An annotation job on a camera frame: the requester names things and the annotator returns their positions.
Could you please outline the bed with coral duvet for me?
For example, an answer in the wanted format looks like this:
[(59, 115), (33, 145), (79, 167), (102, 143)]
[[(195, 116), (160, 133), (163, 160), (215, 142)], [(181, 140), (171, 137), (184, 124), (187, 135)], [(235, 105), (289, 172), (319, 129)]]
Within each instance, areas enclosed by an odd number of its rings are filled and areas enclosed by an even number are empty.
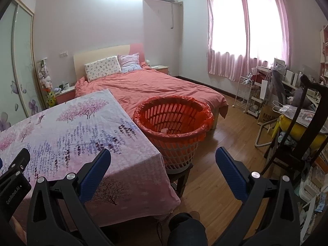
[(152, 97), (186, 96), (207, 103), (213, 112), (225, 118), (229, 105), (219, 92), (176, 77), (161, 73), (145, 66), (142, 69), (117, 73), (88, 82), (84, 77), (75, 84), (76, 97), (108, 89), (121, 107), (133, 116), (142, 102)]

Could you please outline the cardboard box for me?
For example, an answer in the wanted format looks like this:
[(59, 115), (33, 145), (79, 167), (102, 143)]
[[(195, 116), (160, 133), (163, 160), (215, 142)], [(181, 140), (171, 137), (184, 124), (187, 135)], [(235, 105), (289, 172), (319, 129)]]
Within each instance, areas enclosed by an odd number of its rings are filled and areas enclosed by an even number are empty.
[(265, 104), (262, 108), (261, 108), (261, 112), (259, 115), (259, 118), (257, 120), (257, 123), (259, 125), (269, 122), (271, 120), (277, 119), (280, 115), (278, 113), (276, 113), (271, 106), (268, 106), (267, 104)]

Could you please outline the pink curtain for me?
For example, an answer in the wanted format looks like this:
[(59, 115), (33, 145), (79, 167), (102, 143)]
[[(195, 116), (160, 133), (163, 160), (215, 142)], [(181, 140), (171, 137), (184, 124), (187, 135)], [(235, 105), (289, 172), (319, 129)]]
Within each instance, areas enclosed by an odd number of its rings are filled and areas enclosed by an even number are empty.
[(275, 59), (290, 65), (286, 0), (206, 0), (207, 70), (238, 81), (256, 66)]

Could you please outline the floral pink purple tablecloth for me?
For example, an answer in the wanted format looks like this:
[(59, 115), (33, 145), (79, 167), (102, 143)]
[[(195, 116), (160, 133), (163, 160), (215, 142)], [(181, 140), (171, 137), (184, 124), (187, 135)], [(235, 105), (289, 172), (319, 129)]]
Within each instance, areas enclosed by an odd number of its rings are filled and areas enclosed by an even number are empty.
[(64, 178), (78, 172), (102, 149), (111, 165), (86, 208), (99, 226), (145, 216), (165, 217), (180, 204), (163, 157), (110, 91), (98, 91), (49, 108), (1, 130), (6, 171), (21, 149), (31, 159), (24, 176)]

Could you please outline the cluttered desk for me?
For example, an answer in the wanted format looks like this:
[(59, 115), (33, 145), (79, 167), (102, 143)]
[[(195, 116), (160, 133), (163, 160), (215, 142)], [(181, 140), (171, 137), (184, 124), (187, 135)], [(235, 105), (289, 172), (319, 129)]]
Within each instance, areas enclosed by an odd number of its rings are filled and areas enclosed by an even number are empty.
[[(320, 31), (320, 42), (321, 42), (321, 55), (320, 55), (320, 84), (327, 85), (327, 25), (323, 27)], [(283, 78), (282, 85), (287, 88), (285, 91), (287, 95), (287, 104), (296, 103), (296, 92), (300, 88), (301, 82), (300, 77), (302, 72), (294, 73), (291, 78), (291, 71), (287, 70), (285, 76)], [(315, 111), (319, 106), (319, 102), (321, 101), (321, 96), (318, 91), (313, 91), (308, 89), (306, 98), (303, 104), (304, 109), (309, 111)], [(277, 119), (271, 120), (269, 122), (263, 123), (264, 125), (271, 125)]]

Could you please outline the floral sliding wardrobe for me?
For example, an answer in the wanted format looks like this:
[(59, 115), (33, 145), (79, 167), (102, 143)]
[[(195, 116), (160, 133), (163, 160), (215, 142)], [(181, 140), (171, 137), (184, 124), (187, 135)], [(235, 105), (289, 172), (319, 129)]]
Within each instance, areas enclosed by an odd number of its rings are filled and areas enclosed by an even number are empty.
[(1, 131), (41, 112), (32, 43), (33, 15), (12, 1), (1, 18)]

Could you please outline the cream pink headboard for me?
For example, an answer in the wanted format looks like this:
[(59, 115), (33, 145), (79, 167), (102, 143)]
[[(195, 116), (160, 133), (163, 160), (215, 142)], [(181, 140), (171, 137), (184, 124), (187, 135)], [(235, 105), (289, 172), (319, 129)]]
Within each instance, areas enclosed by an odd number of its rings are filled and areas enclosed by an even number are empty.
[(141, 63), (145, 61), (145, 53), (142, 43), (132, 43), (122, 46), (114, 46), (77, 53), (73, 56), (76, 79), (79, 80), (80, 78), (86, 76), (84, 68), (85, 64), (95, 62), (106, 57), (117, 55), (132, 55), (135, 53), (139, 53)]

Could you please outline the pink nightstand left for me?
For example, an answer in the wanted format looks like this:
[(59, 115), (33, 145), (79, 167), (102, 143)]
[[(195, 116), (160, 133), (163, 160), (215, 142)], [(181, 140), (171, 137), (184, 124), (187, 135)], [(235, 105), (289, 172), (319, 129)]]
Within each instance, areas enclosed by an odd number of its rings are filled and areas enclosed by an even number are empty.
[(66, 90), (56, 93), (57, 104), (66, 103), (72, 99), (75, 99), (75, 86), (71, 86)]

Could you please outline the floral white pillow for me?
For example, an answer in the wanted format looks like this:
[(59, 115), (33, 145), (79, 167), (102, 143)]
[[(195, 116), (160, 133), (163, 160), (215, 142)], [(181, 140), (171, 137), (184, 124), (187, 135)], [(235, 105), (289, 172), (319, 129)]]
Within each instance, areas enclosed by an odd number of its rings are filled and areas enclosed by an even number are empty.
[(122, 72), (117, 56), (106, 57), (85, 64), (84, 69), (89, 82)]

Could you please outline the nightstand right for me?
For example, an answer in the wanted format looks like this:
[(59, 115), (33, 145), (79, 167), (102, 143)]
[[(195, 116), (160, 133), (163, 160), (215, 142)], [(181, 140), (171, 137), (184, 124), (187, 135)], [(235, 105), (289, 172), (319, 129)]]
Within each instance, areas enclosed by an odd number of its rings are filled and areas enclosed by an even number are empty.
[(155, 69), (161, 73), (164, 74), (169, 74), (169, 67), (168, 66), (162, 66), (162, 65), (156, 65), (156, 66), (151, 66), (152, 69)]

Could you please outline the red laundry basket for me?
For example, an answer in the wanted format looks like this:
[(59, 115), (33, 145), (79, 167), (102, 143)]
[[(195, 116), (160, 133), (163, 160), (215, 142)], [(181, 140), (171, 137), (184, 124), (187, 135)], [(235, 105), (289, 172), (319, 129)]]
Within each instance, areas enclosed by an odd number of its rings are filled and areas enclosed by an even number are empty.
[(198, 143), (212, 128), (210, 106), (192, 97), (153, 97), (134, 111), (133, 121), (162, 154), (168, 174), (185, 171)]

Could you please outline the striped pink pillow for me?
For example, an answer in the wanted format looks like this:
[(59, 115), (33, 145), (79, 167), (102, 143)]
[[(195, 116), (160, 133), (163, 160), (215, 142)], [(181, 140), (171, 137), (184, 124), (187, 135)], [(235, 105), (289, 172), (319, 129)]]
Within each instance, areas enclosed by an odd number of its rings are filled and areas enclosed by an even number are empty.
[(139, 53), (132, 55), (118, 55), (118, 61), (121, 66), (122, 73), (128, 73), (141, 69)]

